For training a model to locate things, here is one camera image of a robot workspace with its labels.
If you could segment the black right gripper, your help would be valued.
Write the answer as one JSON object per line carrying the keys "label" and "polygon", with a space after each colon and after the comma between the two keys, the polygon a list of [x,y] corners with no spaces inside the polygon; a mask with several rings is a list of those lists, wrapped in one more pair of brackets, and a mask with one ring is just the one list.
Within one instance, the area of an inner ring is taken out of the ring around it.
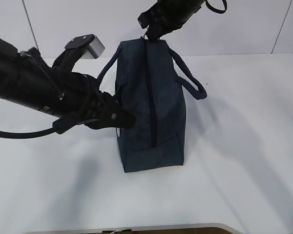
{"label": "black right gripper", "polygon": [[202,6],[202,0],[158,0],[138,17],[140,26],[145,29],[149,41],[182,27]]}

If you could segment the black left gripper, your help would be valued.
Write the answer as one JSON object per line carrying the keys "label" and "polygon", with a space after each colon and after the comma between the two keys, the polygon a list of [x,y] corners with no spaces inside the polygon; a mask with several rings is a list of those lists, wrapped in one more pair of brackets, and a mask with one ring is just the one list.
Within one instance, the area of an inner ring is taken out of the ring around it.
{"label": "black left gripper", "polygon": [[52,123],[57,134],[63,134],[76,125],[85,125],[93,130],[103,128],[131,129],[136,117],[117,103],[109,93],[99,91],[91,77],[80,75],[85,88],[81,106],[77,111],[70,111]]}

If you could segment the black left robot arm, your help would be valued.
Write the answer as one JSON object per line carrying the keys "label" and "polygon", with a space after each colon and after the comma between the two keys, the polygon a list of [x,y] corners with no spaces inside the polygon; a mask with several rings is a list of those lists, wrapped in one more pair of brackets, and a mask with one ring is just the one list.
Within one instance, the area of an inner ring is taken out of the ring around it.
{"label": "black left robot arm", "polygon": [[97,36],[79,36],[49,66],[36,47],[18,51],[0,38],[0,98],[56,117],[49,129],[31,133],[0,131],[0,138],[63,134],[81,124],[94,130],[132,128],[135,116],[114,96],[100,91],[101,78],[73,72],[75,63],[83,56],[97,59],[104,50]]}

